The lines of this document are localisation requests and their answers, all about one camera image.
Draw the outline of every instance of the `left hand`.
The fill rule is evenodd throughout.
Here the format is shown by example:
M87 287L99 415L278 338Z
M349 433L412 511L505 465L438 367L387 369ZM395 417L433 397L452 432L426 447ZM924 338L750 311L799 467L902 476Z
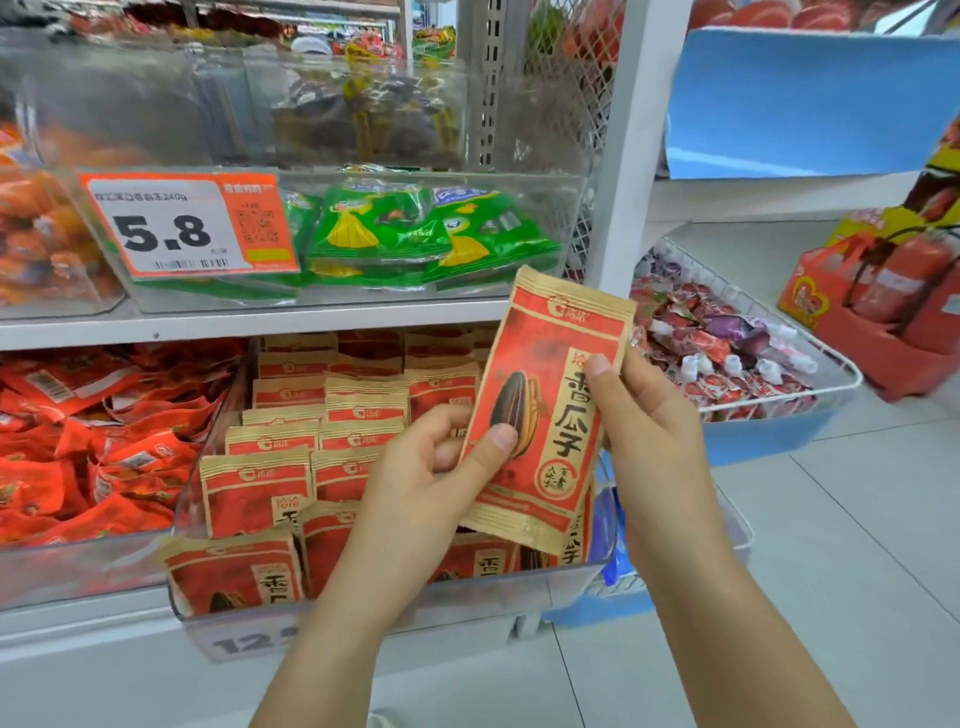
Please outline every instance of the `left hand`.
M496 425L454 468L463 440L450 431L469 419L469 407L441 404L387 445L319 604L386 631L414 600L516 444L515 429Z

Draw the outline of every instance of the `hand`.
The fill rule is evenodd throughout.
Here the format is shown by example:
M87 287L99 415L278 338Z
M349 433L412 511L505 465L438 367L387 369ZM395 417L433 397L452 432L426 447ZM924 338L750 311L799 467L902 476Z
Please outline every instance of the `hand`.
M729 548L693 403L633 347L622 380L602 355L593 356L586 371L610 437L634 565L643 573L655 555Z
M515 429L496 425L454 469L464 443L450 431L469 419L469 407L441 404L387 445L318 603L347 602L353 617L386 630L414 600L516 444Z

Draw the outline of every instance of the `brand logo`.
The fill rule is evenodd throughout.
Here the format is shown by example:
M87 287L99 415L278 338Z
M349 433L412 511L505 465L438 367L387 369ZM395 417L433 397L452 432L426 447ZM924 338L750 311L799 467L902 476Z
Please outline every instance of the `brand logo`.
M546 310L554 318L569 319L577 323L584 323L587 320L587 312L582 308L570 305L566 296L551 296L546 300Z

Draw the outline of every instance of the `green snack bag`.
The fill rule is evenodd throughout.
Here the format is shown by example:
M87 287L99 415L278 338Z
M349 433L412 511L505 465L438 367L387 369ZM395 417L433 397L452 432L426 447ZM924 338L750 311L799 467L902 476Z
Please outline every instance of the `green snack bag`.
M427 265L427 280L456 279L560 253L560 243L543 235L537 223L502 192L437 187L433 199L431 216L443 221L453 250Z
M430 190L410 182L349 181L324 195L306 258L314 272L334 263L423 263L450 252L442 221L430 214Z

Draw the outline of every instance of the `shelf label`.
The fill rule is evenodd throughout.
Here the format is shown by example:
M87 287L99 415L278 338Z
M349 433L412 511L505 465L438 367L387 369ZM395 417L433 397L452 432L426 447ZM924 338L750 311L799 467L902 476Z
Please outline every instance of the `shelf label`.
M283 612L247 619L211 619L191 624L187 631L210 662L226 663L286 649L297 636L298 616Z
M135 279L296 273L276 175L81 173Z

